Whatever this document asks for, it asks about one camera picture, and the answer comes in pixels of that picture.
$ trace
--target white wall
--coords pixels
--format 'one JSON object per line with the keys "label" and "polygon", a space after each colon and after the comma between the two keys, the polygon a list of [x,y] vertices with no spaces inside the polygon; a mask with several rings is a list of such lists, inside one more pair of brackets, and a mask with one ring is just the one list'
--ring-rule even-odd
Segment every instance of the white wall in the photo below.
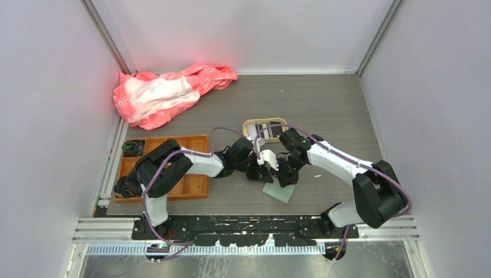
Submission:
{"label": "white wall", "polygon": [[0,276],[60,277],[107,157],[119,69],[79,1],[0,10]]}
{"label": "white wall", "polygon": [[129,64],[356,72],[392,0],[96,1]]}
{"label": "white wall", "polygon": [[406,1],[362,84],[435,277],[489,277],[491,2]]}

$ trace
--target table surface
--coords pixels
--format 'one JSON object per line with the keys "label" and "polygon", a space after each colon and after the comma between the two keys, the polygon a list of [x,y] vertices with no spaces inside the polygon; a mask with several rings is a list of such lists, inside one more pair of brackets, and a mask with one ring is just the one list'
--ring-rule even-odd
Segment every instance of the table surface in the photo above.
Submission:
{"label": "table surface", "polygon": [[[360,159],[382,158],[357,75],[242,75],[224,90],[212,90],[199,102],[158,129],[130,127],[127,139],[208,134],[213,127],[242,129],[249,119],[283,118],[288,124],[317,134],[333,146]],[[237,140],[226,131],[215,132],[217,150]],[[262,149],[280,151],[280,143]],[[288,204],[264,193],[264,183],[245,173],[208,183],[208,198],[167,203],[169,214],[319,214],[337,202],[353,199],[351,185],[310,165],[299,173]],[[109,215],[141,215],[141,203],[111,200]]]}

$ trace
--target wooden organizer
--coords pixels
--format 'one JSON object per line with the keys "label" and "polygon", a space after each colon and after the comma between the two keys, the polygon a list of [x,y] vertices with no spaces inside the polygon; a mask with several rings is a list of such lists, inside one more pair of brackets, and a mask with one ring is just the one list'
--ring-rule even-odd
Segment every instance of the wooden organizer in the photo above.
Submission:
{"label": "wooden organizer", "polygon": [[[180,146],[193,151],[208,152],[208,135],[139,138],[126,141],[145,141],[145,151],[143,153],[145,156],[168,139],[175,139]],[[121,163],[119,164],[118,179],[124,175],[128,175],[141,158],[142,156],[125,157],[123,154]],[[206,175],[185,175],[167,194],[167,200],[169,201],[205,198],[208,198],[208,177]],[[138,203],[141,202],[141,197],[121,198],[114,195],[114,201],[118,203]]]}

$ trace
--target crumpled bag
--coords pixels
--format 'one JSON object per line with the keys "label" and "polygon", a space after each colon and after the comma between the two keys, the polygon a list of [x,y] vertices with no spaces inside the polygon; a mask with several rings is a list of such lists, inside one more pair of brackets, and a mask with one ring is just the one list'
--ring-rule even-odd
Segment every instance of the crumpled bag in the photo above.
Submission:
{"label": "crumpled bag", "polygon": [[119,114],[130,126],[152,130],[196,104],[211,89],[226,88],[237,75],[224,65],[194,64],[161,75],[121,73],[119,79],[113,96]]}

